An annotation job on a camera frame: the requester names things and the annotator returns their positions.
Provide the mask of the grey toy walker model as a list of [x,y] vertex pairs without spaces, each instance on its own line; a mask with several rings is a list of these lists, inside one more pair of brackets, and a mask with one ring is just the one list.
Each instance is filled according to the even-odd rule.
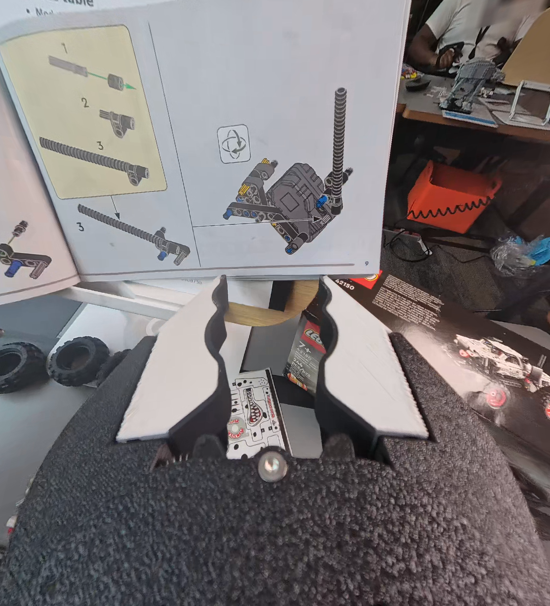
[[504,72],[488,59],[469,59],[460,65],[453,87],[445,99],[440,101],[441,114],[469,124],[497,128],[498,125],[487,107],[483,116],[474,113],[473,105],[483,91],[492,92],[505,79]]

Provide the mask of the wooden edged table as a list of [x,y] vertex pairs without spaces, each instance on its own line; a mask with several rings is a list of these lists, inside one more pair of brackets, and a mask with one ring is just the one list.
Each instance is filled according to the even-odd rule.
[[426,95],[425,91],[408,92],[406,90],[406,84],[408,82],[408,80],[400,80],[397,98],[398,107],[401,105],[404,106],[401,115],[405,119],[429,125],[445,125],[487,134],[506,135],[526,142],[529,141],[550,145],[550,131],[506,125],[500,122],[497,122],[497,127],[488,127],[456,119],[447,119],[443,117],[441,110],[435,103],[435,97],[429,97]]

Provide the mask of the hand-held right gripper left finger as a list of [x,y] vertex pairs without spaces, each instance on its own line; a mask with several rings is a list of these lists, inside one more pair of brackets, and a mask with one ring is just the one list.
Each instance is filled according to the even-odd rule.
[[225,275],[215,278],[161,327],[116,435],[118,443],[165,437],[228,442],[231,391],[220,350],[229,307]]

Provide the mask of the white power strip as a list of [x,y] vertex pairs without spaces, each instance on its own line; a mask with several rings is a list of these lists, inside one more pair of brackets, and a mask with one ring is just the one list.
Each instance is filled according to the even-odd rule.
[[[400,256],[395,251],[396,246],[407,248],[411,253],[415,253],[414,257],[409,259]],[[397,259],[410,263],[421,262],[430,258],[434,253],[433,249],[427,245],[420,234],[400,228],[383,227],[382,247],[385,250],[389,250]]]

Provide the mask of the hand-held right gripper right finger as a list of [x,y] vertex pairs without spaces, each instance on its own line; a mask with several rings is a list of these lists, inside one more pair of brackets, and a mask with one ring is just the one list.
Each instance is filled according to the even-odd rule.
[[328,276],[320,279],[317,300],[325,350],[315,395],[320,427],[352,441],[428,439],[390,330]]

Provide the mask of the instruction booklet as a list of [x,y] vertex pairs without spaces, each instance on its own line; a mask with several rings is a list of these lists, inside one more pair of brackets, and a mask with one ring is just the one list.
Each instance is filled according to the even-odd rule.
[[0,44],[0,305],[80,283],[380,269],[403,50]]

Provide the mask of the grey desk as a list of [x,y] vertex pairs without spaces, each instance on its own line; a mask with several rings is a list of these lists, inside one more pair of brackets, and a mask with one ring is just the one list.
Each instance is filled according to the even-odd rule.
[[[237,370],[271,368],[281,375],[300,316],[279,325],[233,329]],[[52,380],[10,395],[0,395],[0,545],[6,521],[25,493],[60,432],[91,394],[90,387],[66,388]],[[550,563],[550,542],[544,542]]]

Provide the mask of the toy truck set box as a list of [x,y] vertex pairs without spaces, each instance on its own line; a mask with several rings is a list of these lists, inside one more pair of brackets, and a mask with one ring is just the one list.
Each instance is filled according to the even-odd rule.
[[[385,324],[391,341],[402,335],[490,428],[550,541],[550,348],[387,272],[330,278]],[[307,370],[290,362],[286,371],[312,396],[325,353],[317,294],[292,349],[314,357]],[[377,441],[353,442],[360,455],[375,455]]]

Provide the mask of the orange plastic bin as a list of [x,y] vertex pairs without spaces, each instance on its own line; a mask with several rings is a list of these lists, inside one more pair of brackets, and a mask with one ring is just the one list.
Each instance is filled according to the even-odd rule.
[[477,174],[429,160],[407,195],[406,218],[463,235],[502,184],[499,173]]

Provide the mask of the sticker sheet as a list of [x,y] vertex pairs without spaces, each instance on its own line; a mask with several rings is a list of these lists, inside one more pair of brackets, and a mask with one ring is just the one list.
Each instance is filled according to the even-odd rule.
[[269,368],[238,375],[231,383],[227,423],[228,459],[252,458],[275,447],[292,453],[281,405]]

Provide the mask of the clear bag with blue gloves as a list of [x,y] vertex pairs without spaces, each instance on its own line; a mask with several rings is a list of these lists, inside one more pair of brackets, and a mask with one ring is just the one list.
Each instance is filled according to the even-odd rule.
[[543,235],[526,241],[520,236],[506,236],[490,250],[495,268],[508,277],[524,277],[539,271],[550,261],[550,237]]

